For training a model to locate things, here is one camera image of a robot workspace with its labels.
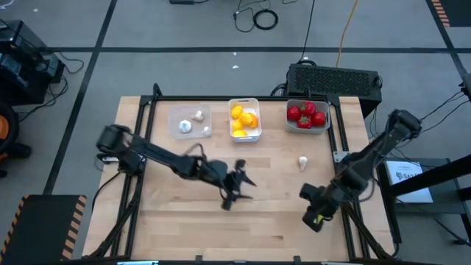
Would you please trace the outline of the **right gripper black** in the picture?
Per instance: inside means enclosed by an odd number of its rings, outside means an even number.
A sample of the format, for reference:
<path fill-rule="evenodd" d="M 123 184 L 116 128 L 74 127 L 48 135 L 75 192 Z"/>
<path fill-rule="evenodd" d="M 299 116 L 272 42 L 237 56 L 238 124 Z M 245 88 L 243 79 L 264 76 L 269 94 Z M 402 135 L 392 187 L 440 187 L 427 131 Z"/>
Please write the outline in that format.
<path fill-rule="evenodd" d="M 314 232 L 319 232 L 324 222 L 329 222 L 340 206 L 341 197 L 334 197 L 334 188 L 316 187 L 304 183 L 300 190 L 300 198 L 309 202 L 302 221 Z"/>

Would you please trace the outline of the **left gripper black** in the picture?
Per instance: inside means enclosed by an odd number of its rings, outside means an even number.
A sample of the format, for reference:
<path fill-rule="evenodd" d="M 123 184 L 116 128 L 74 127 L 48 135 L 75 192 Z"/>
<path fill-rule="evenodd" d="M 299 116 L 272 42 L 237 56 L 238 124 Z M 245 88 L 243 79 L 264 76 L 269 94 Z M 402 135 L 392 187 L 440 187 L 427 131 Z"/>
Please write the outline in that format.
<path fill-rule="evenodd" d="M 239 159 L 235 162 L 234 169 L 228 172 L 227 164 L 221 160 L 202 162 L 200 180 L 219 188 L 222 197 L 221 208 L 225 211 L 229 211 L 238 199 L 253 199 L 251 196 L 241 194 L 242 183 L 256 186 L 244 171 L 245 165 L 246 161 Z"/>

